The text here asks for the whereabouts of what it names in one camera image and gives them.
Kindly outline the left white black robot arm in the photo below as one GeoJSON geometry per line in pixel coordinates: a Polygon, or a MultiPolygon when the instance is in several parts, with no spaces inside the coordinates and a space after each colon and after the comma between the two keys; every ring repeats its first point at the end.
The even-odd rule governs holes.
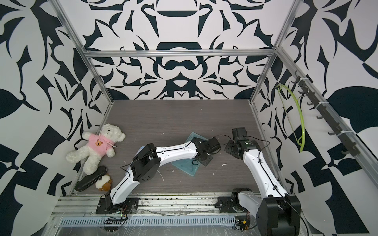
{"type": "Polygon", "coordinates": [[[106,209],[122,204],[139,184],[151,180],[159,167],[183,159],[194,159],[206,166],[211,161],[212,155],[220,149],[221,145],[215,137],[210,140],[193,138],[189,142],[170,147],[147,144],[134,157],[126,169],[125,177],[106,193],[104,204],[106,209]]]}

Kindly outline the teal transparent ruler set case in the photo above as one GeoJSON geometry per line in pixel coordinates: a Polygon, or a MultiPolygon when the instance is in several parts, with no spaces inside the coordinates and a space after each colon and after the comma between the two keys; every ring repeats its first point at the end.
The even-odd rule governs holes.
{"type": "Polygon", "coordinates": [[[188,152],[188,154],[185,155],[185,159],[182,158],[173,161],[171,164],[189,176],[194,177],[198,168],[200,167],[200,163],[199,161],[192,163],[196,155],[192,151],[188,150],[188,147],[186,147],[186,152],[188,152]]]}

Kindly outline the black oblong case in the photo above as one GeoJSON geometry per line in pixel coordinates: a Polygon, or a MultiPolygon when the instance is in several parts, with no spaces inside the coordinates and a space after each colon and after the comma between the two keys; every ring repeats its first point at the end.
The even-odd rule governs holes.
{"type": "Polygon", "coordinates": [[[107,167],[99,166],[98,169],[91,175],[86,175],[82,180],[80,180],[76,186],[75,191],[82,192],[88,189],[90,186],[95,184],[102,176],[107,174],[107,167]]]}

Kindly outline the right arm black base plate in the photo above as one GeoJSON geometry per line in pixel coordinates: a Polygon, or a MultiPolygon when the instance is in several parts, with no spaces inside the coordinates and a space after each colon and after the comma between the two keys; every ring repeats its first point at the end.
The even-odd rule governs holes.
{"type": "Polygon", "coordinates": [[[239,204],[238,194],[243,191],[250,191],[249,188],[235,188],[230,197],[218,197],[214,204],[215,209],[220,213],[246,213],[247,210],[239,204]]]}

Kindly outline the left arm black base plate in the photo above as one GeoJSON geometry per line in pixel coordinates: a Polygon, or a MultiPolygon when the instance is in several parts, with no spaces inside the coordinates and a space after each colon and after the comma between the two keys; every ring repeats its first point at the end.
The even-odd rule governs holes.
{"type": "Polygon", "coordinates": [[[95,211],[98,215],[104,214],[129,214],[133,210],[138,209],[139,198],[127,198],[121,204],[112,204],[110,199],[101,198],[95,211]]]}

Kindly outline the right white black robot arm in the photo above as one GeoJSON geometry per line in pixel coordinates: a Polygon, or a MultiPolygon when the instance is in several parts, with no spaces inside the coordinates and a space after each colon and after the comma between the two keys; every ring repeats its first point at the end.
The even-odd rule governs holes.
{"type": "Polygon", "coordinates": [[[237,192],[238,205],[253,215],[262,236],[298,236],[301,203],[281,186],[262,150],[256,141],[250,140],[245,128],[232,129],[225,151],[246,164],[260,192],[260,197],[247,190],[237,192]]]}

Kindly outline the small brown white plush toy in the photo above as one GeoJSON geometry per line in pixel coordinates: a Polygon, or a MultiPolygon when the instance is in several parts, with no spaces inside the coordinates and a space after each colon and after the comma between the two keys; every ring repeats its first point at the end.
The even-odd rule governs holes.
{"type": "Polygon", "coordinates": [[[112,188],[112,182],[113,180],[109,175],[104,175],[96,181],[95,187],[100,191],[109,191],[112,188]]]}

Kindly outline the white teddy bear pink shirt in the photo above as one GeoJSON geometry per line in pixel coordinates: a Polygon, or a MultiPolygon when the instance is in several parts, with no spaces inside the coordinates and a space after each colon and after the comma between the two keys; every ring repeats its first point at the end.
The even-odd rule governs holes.
{"type": "Polygon", "coordinates": [[[105,124],[99,134],[84,132],[82,137],[87,141],[87,144],[68,153],[66,161],[78,163],[85,159],[83,172],[86,175],[92,175],[98,170],[100,161],[104,156],[109,158],[115,156],[115,144],[124,141],[126,134],[117,126],[105,124]]]}

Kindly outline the black wall hook rail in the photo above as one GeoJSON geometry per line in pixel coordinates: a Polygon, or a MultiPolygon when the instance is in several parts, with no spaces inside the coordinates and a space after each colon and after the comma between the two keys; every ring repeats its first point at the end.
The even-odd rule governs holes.
{"type": "Polygon", "coordinates": [[[320,94],[318,89],[312,84],[309,78],[301,77],[298,72],[295,72],[295,80],[292,82],[297,84],[302,90],[300,94],[308,97],[310,100],[308,106],[316,109],[319,112],[318,120],[325,120],[331,131],[328,132],[330,136],[336,136],[344,146],[342,150],[343,155],[350,154],[357,156],[361,154],[357,142],[352,138],[352,131],[346,128],[346,125],[341,121],[341,117],[336,114],[330,103],[320,94]]]}

